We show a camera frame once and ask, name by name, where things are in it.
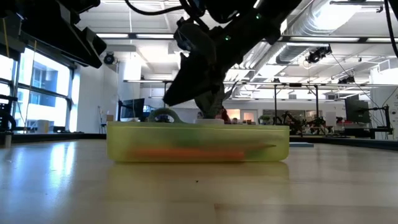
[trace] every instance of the blue object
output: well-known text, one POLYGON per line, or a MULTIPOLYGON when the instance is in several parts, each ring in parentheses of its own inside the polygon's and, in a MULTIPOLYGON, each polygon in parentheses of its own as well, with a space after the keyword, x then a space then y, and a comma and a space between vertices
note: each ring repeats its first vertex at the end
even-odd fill
POLYGON ((308 142, 290 142, 290 147, 313 147, 313 144, 308 142))

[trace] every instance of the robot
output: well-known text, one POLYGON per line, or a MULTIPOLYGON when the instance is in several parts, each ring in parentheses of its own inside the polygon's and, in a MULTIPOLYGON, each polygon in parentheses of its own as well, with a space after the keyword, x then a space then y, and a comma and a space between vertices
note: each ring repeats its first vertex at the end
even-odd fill
MULTIPOLYGON (((190 16, 177 21, 174 39, 189 56, 181 54, 181 69, 164 102, 173 106, 194 99, 206 117, 211 118, 228 97, 223 86, 226 72, 241 63, 243 56, 258 42, 265 40, 274 44, 280 37, 281 23, 301 0, 180 0, 181 6, 158 12, 145 12, 128 0, 125 2, 133 11, 147 16, 177 10, 185 10, 190 16), (209 29, 200 19, 206 11, 216 22, 228 24, 209 29)), ((397 16, 398 1, 389 2, 397 16)), ((80 31, 74 26, 80 20, 80 13, 99 4, 100 0, 3 0, 0 17, 17 14, 22 19, 23 32, 61 50, 82 65, 99 67, 98 55, 106 44, 89 29, 80 31)), ((388 0, 385 5, 388 11, 388 0)), ((390 28, 391 19, 387 21, 390 28)), ((394 38, 392 43, 398 55, 394 38)))

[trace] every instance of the black cable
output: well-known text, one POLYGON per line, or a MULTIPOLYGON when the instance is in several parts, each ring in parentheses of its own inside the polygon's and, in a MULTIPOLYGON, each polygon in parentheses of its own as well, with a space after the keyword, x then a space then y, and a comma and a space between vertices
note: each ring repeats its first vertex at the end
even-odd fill
POLYGON ((396 40, 394 38, 394 31, 392 30, 390 6, 388 5, 388 0, 384 0, 384 7, 386 8, 387 26, 388 26, 388 32, 390 33, 392 49, 394 49, 394 53, 396 54, 396 57, 398 58, 398 49, 397 49, 396 40))
POLYGON ((192 8, 187 0, 180 0, 181 7, 187 12, 187 14, 195 21, 198 23, 198 25, 203 29, 208 31, 209 27, 200 19, 200 16, 204 15, 205 12, 201 12, 198 9, 192 8))
POLYGON ((376 123, 376 125, 380 125, 380 126, 382 125, 382 123, 380 122, 380 120, 377 117, 371 115, 370 113, 369 113, 369 116, 376 123))
POLYGON ((391 95, 385 100, 385 102, 383 103, 383 105, 381 105, 381 107, 383 107, 383 106, 387 103, 387 101, 390 100, 390 98, 393 96, 393 94, 394 94, 397 90, 398 90, 398 86, 397 86, 397 88, 391 93, 391 95))
POLYGON ((158 15, 162 15, 168 12, 173 12, 173 11, 177 11, 177 10, 183 10, 184 8, 182 6, 174 6, 168 9, 163 9, 160 11, 155 11, 155 12, 146 12, 146 11, 142 11, 140 9, 137 9, 136 7, 134 7, 129 0, 124 0, 126 2, 126 4, 129 6, 130 9, 132 9, 134 12, 145 15, 145 16, 158 16, 158 15))
MULTIPOLYGON (((344 69, 344 67, 340 64, 340 62, 337 60, 337 58, 333 55, 333 54, 331 54, 331 56, 333 56, 333 58, 336 60, 336 62, 337 62, 337 64, 341 67, 341 69, 343 69, 343 71, 345 72, 345 74, 347 74, 348 76, 349 76, 349 74, 348 74, 348 72, 344 69)), ((362 90, 362 92, 372 101, 372 103, 374 103, 378 108, 380 108, 380 106, 374 101, 374 100, 372 100, 372 98, 356 83, 356 82, 354 82, 355 83, 355 85, 360 89, 360 90, 362 90)), ((381 121, 382 121, 382 123, 383 123, 383 126, 385 126, 385 124, 384 124, 384 119, 383 119, 383 113, 381 112, 381 110, 380 110, 380 115, 381 115, 381 121)))

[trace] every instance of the security camera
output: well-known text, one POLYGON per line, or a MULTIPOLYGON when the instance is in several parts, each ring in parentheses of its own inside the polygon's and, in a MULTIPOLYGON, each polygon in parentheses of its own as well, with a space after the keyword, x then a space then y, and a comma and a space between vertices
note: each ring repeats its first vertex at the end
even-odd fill
POLYGON ((114 52, 107 52, 106 56, 104 57, 104 63, 107 65, 114 65, 116 62, 117 60, 114 57, 114 52))

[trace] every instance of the cable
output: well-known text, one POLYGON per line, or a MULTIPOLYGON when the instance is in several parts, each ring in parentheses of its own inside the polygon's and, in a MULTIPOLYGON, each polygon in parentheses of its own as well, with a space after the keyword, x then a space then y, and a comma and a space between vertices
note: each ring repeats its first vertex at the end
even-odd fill
MULTIPOLYGON (((341 69, 343 69, 343 71, 345 72, 345 74, 347 74, 348 76, 349 76, 349 74, 348 74, 348 72, 344 69, 344 67, 340 64, 340 62, 337 60, 337 58, 333 55, 333 54, 331 54, 331 56, 333 56, 333 58, 336 60, 336 62, 337 62, 337 64, 341 67, 341 69)), ((360 90, 362 90, 362 92, 372 101, 372 103, 374 103, 378 108, 380 108, 380 106, 374 101, 374 100, 372 100, 372 98, 356 83, 356 82, 354 82, 355 83, 355 85, 360 89, 360 90)), ((379 110, 380 111, 380 115, 381 115, 381 121, 382 121, 382 123, 383 123, 383 126, 385 126, 385 124, 384 124, 384 119, 383 119, 383 113, 381 112, 381 110, 379 110)))
POLYGON ((390 100, 390 98, 393 96, 393 94, 394 94, 397 90, 398 90, 398 86, 397 86, 397 88, 391 93, 391 95, 385 100, 385 102, 383 103, 383 105, 381 105, 381 107, 383 107, 383 106, 387 103, 387 101, 390 100))
POLYGON ((187 14, 195 21, 198 23, 198 25, 203 29, 203 30, 209 30, 209 27, 200 19, 201 16, 205 14, 205 12, 201 12, 198 9, 192 8, 187 0, 180 0, 181 7, 187 12, 187 14))
POLYGON ((396 54, 396 56, 398 58, 398 49, 397 49, 396 40, 394 38, 394 31, 392 30, 390 6, 388 5, 388 0, 384 0, 384 7, 386 8, 387 26, 388 26, 388 32, 390 34, 392 49, 394 49, 394 53, 396 54))
POLYGON ((142 11, 136 7, 134 7, 129 0, 124 0, 126 2, 126 4, 129 6, 130 9, 132 9, 134 12, 139 13, 141 15, 145 15, 145 16, 158 16, 158 15, 162 15, 168 12, 173 12, 173 11, 177 11, 177 10, 182 10, 184 9, 182 6, 174 6, 174 7, 170 7, 168 9, 163 9, 160 11, 155 11, 155 12, 146 12, 146 11, 142 11))
POLYGON ((376 123, 376 125, 380 125, 380 126, 382 125, 380 120, 377 117, 372 116, 370 113, 369 113, 369 116, 376 123))
POLYGON ((10 57, 10 50, 8 48, 8 38, 7 38, 7 25, 6 25, 6 19, 2 19, 2 27, 4 29, 4 40, 6 42, 6 52, 7 52, 7 57, 10 57))

